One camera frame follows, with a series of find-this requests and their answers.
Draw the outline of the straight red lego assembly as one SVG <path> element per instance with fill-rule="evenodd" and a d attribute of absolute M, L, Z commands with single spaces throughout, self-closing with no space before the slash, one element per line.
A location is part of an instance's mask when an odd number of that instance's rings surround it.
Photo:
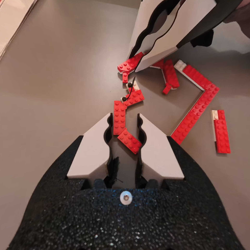
<path fill-rule="evenodd" d="M 231 150 L 225 112 L 224 110 L 212 110 L 211 116 L 216 151 L 220 154 L 230 154 Z"/>

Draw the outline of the curved red lego assembly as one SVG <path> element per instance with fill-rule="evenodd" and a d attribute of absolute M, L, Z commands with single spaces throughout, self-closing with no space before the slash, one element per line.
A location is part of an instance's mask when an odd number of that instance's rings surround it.
<path fill-rule="evenodd" d="M 129 58 L 122 64 L 118 65 L 117 69 L 119 73 L 123 75 L 123 83 L 125 84 L 128 83 L 129 74 L 135 71 L 136 66 L 139 63 L 139 60 L 142 59 L 144 55 L 145 54 L 143 52 L 139 52 L 132 58 Z M 164 62 L 164 59 L 161 59 L 160 61 L 156 62 L 150 67 L 157 68 L 162 71 L 165 82 L 165 88 L 163 90 L 163 94 L 166 95 L 170 90 L 175 90 L 179 88 L 180 84 L 172 60 L 167 60 Z"/>

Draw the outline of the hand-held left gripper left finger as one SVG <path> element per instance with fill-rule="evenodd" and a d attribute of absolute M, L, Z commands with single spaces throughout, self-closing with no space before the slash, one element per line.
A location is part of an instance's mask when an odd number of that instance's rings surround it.
<path fill-rule="evenodd" d="M 109 142 L 112 138 L 113 114 L 108 113 L 84 133 L 67 173 L 69 179 L 104 180 L 112 162 Z"/>

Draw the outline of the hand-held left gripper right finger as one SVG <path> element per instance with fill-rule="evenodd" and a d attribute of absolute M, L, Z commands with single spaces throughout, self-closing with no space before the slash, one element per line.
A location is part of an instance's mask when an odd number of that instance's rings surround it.
<path fill-rule="evenodd" d="M 167 135 L 151 123 L 141 113 L 138 114 L 138 128 L 142 147 L 140 157 L 142 170 L 140 176 L 146 181 L 184 180 L 185 176 L 171 148 Z"/>

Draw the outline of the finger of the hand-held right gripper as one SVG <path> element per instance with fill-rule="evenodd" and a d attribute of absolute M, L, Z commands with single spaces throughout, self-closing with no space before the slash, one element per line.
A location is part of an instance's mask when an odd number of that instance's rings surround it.
<path fill-rule="evenodd" d="M 214 0 L 187 0 L 178 9 L 169 30 L 156 39 L 152 49 L 142 57 L 135 72 L 160 61 L 177 50 L 177 44 L 216 6 Z"/>
<path fill-rule="evenodd" d="M 129 45 L 129 58 L 139 52 L 145 55 L 153 48 L 155 41 L 170 29 L 183 3 L 179 0 L 141 1 Z"/>

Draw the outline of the red lego assembly with string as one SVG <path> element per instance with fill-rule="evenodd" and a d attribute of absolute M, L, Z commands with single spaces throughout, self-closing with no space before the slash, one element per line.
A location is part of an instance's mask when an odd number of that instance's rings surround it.
<path fill-rule="evenodd" d="M 132 105 L 144 101 L 142 91 L 139 89 L 135 77 L 131 83 L 127 83 L 129 94 L 121 98 L 121 101 L 114 101 L 114 129 L 113 134 L 118 136 L 132 153 L 138 153 L 142 143 L 140 143 L 126 128 L 126 109 Z"/>

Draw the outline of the laminated paper sheet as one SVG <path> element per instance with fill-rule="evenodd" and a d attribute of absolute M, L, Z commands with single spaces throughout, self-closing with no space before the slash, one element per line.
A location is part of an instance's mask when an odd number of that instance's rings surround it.
<path fill-rule="evenodd" d="M 37 0 L 0 1 L 0 59 L 36 2 Z"/>

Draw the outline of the person's right hand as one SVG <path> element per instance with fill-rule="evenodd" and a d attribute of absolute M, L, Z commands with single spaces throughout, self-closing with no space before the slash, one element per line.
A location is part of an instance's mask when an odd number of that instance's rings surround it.
<path fill-rule="evenodd" d="M 250 38 L 250 1 L 243 0 L 223 22 L 237 22 L 243 34 Z"/>

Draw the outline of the angled red lego assembly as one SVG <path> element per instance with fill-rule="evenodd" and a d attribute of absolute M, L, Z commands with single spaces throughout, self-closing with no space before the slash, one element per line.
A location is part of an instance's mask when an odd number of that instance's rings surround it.
<path fill-rule="evenodd" d="M 198 70 L 189 64 L 185 64 L 182 60 L 179 60 L 174 65 L 174 68 L 202 91 L 201 96 L 193 104 L 170 136 L 180 145 L 220 89 Z"/>

